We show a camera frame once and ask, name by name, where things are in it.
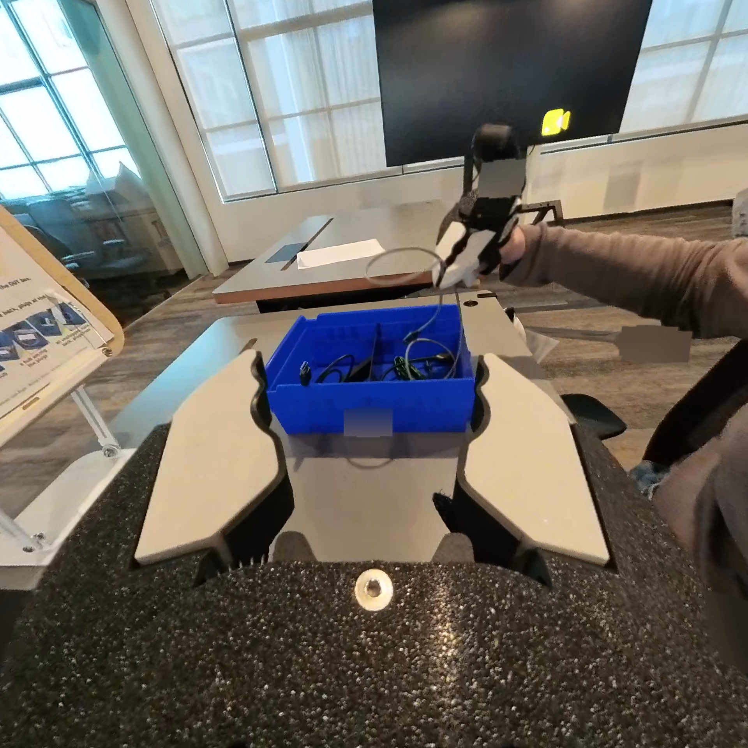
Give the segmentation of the dark office chair behind glass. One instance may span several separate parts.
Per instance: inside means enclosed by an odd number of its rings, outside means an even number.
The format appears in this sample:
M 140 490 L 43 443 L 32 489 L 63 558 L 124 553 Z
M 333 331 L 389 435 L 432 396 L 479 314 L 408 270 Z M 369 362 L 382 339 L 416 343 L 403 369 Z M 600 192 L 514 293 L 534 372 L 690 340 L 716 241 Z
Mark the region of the dark office chair behind glass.
M 64 199 L 46 199 L 27 204 L 26 212 L 41 230 L 53 255 L 67 263 L 89 264 L 94 255 L 94 240 L 87 224 Z

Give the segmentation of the person's right hand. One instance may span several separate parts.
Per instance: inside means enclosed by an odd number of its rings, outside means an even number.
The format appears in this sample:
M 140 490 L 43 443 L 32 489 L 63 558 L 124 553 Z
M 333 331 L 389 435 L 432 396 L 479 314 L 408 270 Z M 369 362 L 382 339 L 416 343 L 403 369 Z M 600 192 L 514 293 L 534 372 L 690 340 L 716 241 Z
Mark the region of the person's right hand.
M 515 267 L 522 260 L 526 249 L 527 241 L 523 228 L 516 226 L 500 248 L 500 264 L 497 271 L 500 281 L 505 281 L 513 273 Z

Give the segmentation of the black office chair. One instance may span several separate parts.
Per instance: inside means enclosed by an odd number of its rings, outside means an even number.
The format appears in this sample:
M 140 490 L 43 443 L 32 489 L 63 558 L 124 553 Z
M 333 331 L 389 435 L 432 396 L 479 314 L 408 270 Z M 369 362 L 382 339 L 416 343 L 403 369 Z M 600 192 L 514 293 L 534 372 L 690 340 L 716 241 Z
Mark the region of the black office chair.
M 572 414 L 603 441 L 620 437 L 627 424 L 597 399 L 566 394 Z M 747 403 L 747 341 L 737 342 L 688 389 L 658 423 L 640 458 L 656 471 L 679 463 L 718 437 Z

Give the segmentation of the blue plastic bin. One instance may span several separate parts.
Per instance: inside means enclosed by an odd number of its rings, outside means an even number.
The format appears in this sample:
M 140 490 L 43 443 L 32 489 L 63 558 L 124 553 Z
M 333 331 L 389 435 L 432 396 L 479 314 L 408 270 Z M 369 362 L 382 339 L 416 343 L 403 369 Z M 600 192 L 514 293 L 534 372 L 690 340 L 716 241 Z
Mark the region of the blue plastic bin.
M 461 433 L 475 377 L 458 304 L 299 316 L 266 365 L 289 435 Z

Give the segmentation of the white cardboard box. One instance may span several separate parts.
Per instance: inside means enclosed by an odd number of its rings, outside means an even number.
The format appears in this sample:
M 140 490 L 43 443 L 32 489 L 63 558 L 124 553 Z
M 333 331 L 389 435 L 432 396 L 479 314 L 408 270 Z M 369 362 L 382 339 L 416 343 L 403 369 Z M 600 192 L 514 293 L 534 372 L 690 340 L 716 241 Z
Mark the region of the white cardboard box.
M 108 178 L 90 171 L 79 212 L 88 222 L 114 226 L 132 242 L 149 240 L 159 219 L 142 179 L 122 163 Z

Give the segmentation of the clear plastic bag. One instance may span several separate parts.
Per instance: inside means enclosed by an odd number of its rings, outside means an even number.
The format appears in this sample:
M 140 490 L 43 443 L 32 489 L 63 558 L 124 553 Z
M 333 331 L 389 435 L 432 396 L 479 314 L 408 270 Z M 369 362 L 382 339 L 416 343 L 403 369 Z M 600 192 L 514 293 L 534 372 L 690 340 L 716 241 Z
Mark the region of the clear plastic bag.
M 546 334 L 535 332 L 530 328 L 525 328 L 519 320 L 514 307 L 508 307 L 505 309 L 505 313 L 537 363 L 542 363 L 546 360 L 547 356 L 559 345 L 558 340 Z

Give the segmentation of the instruction sign board with stand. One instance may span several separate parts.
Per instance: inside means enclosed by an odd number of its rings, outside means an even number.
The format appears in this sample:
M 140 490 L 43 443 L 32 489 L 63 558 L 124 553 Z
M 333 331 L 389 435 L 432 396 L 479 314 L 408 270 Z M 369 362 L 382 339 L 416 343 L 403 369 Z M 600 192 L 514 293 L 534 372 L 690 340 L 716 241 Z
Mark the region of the instruction sign board with stand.
M 1 510 L 2 591 L 27 592 L 135 450 L 120 445 L 85 390 L 122 351 L 120 323 L 5 208 L 1 224 L 1 445 L 68 397 L 98 443 L 18 518 Z

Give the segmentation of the teal-framed window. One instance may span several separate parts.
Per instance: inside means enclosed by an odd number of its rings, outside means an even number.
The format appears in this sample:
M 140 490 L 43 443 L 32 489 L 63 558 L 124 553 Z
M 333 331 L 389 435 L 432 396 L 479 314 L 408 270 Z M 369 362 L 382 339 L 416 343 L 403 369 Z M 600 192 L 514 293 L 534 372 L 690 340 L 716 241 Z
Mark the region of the teal-framed window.
M 59 2 L 1 2 L 2 200 L 140 176 Z

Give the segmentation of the black tv stand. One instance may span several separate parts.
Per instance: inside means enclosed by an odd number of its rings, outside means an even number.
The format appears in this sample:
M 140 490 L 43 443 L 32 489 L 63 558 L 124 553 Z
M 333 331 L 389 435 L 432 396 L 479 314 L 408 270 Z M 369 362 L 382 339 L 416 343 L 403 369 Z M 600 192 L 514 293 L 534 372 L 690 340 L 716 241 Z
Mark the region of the black tv stand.
M 531 216 L 531 225 L 549 222 L 552 225 L 564 227 L 566 224 L 560 200 L 523 203 L 520 205 L 519 213 L 523 216 Z

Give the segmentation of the person's right forearm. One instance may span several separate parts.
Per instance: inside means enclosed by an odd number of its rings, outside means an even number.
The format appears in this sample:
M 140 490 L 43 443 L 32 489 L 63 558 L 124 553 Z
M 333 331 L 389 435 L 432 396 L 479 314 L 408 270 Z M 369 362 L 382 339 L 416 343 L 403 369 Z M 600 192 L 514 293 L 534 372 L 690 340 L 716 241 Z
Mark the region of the person's right forearm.
M 510 285 L 558 284 L 698 339 L 747 339 L 745 238 L 687 241 L 547 224 L 518 231 L 524 253 L 500 268 Z

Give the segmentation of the large black tv screen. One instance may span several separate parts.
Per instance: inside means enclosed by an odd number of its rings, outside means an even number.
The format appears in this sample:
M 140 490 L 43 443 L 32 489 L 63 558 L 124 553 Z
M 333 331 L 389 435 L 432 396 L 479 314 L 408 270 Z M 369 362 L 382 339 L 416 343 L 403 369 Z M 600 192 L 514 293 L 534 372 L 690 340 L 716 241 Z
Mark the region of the large black tv screen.
M 650 1 L 374 1 L 388 167 L 617 134 Z

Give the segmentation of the grey wood-edged table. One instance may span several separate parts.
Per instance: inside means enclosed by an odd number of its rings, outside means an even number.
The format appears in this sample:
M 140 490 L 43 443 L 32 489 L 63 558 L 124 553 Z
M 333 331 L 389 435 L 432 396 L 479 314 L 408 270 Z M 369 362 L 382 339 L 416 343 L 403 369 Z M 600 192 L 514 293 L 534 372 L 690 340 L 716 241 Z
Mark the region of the grey wood-edged table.
M 433 260 L 424 250 L 435 248 L 446 212 L 442 201 L 425 201 L 304 219 L 220 285 L 213 298 L 218 304 L 255 302 L 260 313 L 404 298 L 431 285 Z M 297 266 L 297 257 L 311 251 L 369 239 L 386 251 L 370 272 L 385 286 L 367 276 L 369 258 Z

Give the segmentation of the person's arm, grey sleeve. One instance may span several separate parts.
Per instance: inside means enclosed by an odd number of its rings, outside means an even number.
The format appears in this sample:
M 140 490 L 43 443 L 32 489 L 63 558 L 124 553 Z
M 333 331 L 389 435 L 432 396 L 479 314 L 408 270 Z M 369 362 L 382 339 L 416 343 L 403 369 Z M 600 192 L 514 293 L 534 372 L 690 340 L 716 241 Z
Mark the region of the person's arm, grey sleeve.
M 629 474 L 707 587 L 707 623 L 720 657 L 746 676 L 747 407 L 673 465 L 643 460 Z

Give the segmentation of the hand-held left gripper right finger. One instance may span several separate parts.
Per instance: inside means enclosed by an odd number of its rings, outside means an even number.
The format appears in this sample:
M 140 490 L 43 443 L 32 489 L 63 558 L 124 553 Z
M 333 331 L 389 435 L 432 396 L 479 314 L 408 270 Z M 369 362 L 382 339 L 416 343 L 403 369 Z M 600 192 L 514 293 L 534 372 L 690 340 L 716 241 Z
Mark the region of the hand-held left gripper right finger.
M 472 413 L 452 491 L 434 492 L 444 527 L 485 566 L 545 564 L 546 555 L 609 566 L 612 551 L 575 425 L 553 398 L 496 354 L 475 360 Z

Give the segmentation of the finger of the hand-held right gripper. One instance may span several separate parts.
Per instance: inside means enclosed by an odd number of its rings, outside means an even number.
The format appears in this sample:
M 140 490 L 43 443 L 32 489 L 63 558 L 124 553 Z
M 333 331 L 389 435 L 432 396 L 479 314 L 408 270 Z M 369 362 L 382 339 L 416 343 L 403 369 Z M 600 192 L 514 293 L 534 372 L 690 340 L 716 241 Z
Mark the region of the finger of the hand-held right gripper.
M 444 260 L 441 288 L 475 288 L 480 284 L 481 276 L 491 272 L 488 269 L 491 242 L 498 239 L 498 235 L 482 230 L 465 234 L 463 238 L 466 242 L 462 249 L 458 249 L 455 258 Z
M 468 230 L 460 221 L 449 221 L 436 244 L 437 275 L 467 275 L 470 270 L 470 257 L 466 241 Z

